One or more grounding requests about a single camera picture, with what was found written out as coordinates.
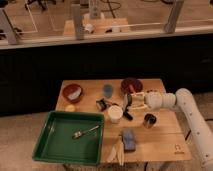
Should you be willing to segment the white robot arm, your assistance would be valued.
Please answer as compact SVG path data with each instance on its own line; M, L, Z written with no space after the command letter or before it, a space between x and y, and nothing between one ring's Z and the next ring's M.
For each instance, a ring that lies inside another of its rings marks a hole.
M213 171L213 131L200 113L188 89L180 88L175 93L137 92L127 94L124 99L130 110L178 107L188 121L203 168L205 171Z

